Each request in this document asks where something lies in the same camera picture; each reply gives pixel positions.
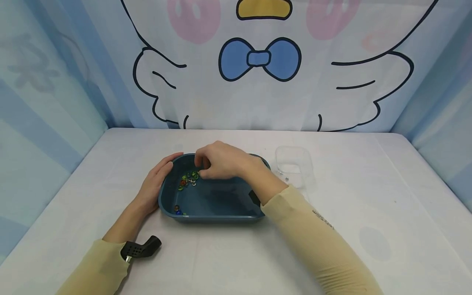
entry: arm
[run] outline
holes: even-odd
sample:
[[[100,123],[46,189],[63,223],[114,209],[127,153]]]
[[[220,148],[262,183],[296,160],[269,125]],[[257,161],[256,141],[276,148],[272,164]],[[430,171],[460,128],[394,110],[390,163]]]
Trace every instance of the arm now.
[[[197,151],[202,178],[241,177],[261,201],[289,246],[329,295],[377,295],[382,291],[361,259],[292,186],[272,174],[259,158],[216,142]]]
[[[157,164],[143,185],[103,239],[93,243],[77,268],[61,286],[57,295],[112,295],[126,277],[129,263],[121,257],[127,241],[134,241],[147,215],[156,211],[160,186],[172,170],[175,153]]]

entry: blue plastic tray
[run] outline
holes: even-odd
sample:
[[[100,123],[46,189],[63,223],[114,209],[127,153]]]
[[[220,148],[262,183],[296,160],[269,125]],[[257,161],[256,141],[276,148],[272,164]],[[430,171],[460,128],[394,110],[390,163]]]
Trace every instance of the blue plastic tray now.
[[[179,191],[182,176],[200,170],[195,167],[194,159],[195,154],[185,154],[173,161],[174,167],[159,193],[159,207],[164,214],[179,222],[254,222],[264,217],[255,195],[250,196],[251,187],[238,177],[228,180],[200,177],[195,186],[189,184]],[[176,215],[175,205],[187,215]]]

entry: beige arm sleeve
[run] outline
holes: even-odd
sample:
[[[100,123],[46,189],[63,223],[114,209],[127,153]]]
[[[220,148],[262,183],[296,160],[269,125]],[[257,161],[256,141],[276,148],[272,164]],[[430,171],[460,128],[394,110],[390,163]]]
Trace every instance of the beige arm sleeve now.
[[[113,295],[129,266],[120,255],[124,245],[96,240],[56,294]]]
[[[361,259],[293,186],[275,195],[262,211],[326,294],[382,294]]]

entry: hand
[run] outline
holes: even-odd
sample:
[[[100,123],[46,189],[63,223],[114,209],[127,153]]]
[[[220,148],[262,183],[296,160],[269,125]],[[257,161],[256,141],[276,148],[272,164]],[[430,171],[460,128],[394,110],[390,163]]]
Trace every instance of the hand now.
[[[221,141],[204,146],[195,153],[195,166],[203,164],[204,170],[200,170],[203,179],[242,177],[249,167],[261,163],[258,157]]]
[[[130,205],[134,205],[142,209],[145,215],[154,212],[159,207],[157,203],[157,197],[159,195],[162,182],[174,166],[172,161],[182,154],[182,152],[177,152],[167,156],[163,158],[154,168],[152,168],[144,179],[143,185],[141,185],[138,195]]]

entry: fabric backdrop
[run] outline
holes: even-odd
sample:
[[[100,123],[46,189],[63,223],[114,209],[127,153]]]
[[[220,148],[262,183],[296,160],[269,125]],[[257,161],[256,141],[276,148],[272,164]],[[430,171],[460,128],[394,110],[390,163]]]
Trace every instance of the fabric backdrop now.
[[[472,211],[472,13],[392,132],[402,133]]]
[[[62,13],[50,15],[67,16],[58,27],[90,53],[76,59],[103,74],[111,114],[158,128],[387,132],[471,9],[467,0],[57,1]]]
[[[35,2],[0,4],[0,263],[107,129]]]

